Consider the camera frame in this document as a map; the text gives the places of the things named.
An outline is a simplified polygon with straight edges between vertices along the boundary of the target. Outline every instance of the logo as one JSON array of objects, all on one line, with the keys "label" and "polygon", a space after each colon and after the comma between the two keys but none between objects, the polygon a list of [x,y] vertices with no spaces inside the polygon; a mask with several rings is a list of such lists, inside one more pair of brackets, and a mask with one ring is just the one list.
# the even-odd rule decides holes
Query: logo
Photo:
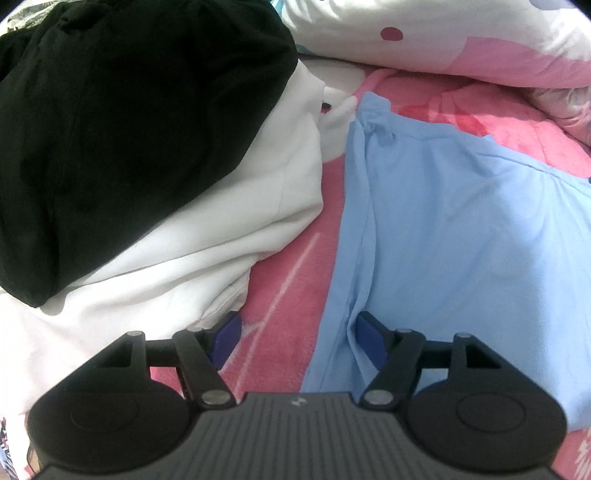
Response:
[{"label": "logo", "polygon": [[307,403],[308,403],[308,401],[303,397],[297,397],[297,398],[294,398],[293,400],[291,400],[291,404],[294,407],[303,407]]}]

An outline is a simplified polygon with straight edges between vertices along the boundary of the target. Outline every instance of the black fabric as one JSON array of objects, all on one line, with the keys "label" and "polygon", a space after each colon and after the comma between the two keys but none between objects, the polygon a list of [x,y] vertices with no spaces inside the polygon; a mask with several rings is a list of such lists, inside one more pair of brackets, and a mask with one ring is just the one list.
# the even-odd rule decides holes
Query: black fabric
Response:
[{"label": "black fabric", "polygon": [[230,173],[296,64],[268,0],[64,3],[0,37],[0,285],[40,306]]}]

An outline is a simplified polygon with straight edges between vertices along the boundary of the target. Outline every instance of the metal pin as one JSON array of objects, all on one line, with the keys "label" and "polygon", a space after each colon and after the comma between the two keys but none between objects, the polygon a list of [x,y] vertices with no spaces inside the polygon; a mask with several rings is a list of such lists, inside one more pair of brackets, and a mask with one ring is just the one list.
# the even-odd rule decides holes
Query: metal pin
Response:
[{"label": "metal pin", "polygon": [[370,390],[363,399],[370,405],[388,405],[394,401],[394,395],[387,390]]},{"label": "metal pin", "polygon": [[225,390],[208,390],[201,395],[201,399],[207,405],[225,405],[232,396]]}]

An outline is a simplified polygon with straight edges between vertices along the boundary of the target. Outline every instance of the pink bedsheet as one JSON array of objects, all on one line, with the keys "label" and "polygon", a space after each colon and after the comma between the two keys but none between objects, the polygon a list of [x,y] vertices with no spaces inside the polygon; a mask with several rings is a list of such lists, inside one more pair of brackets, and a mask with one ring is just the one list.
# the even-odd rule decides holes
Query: pink bedsheet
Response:
[{"label": "pink bedsheet", "polygon": [[[591,176],[585,149],[509,89],[462,77],[368,73],[355,92],[374,91],[392,110],[426,122],[444,122],[572,175]],[[344,160],[324,165],[324,210],[288,247],[252,269],[242,309],[243,337],[222,374],[238,398],[247,391],[298,391],[310,362],[335,264],[344,203]],[[154,378],[178,388],[168,371]],[[567,480],[591,476],[591,429],[570,434],[554,464]]]}]

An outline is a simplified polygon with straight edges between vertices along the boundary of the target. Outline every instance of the light blue clothing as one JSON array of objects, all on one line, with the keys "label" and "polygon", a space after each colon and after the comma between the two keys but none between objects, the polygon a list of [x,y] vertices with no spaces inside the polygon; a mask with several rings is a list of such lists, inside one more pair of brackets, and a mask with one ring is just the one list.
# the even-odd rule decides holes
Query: light blue clothing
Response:
[{"label": "light blue clothing", "polygon": [[[527,155],[390,111],[366,93],[349,130],[345,208],[302,391],[359,396],[368,310],[429,340],[470,332],[591,426],[591,185]],[[425,371],[421,387],[442,379]]]}]

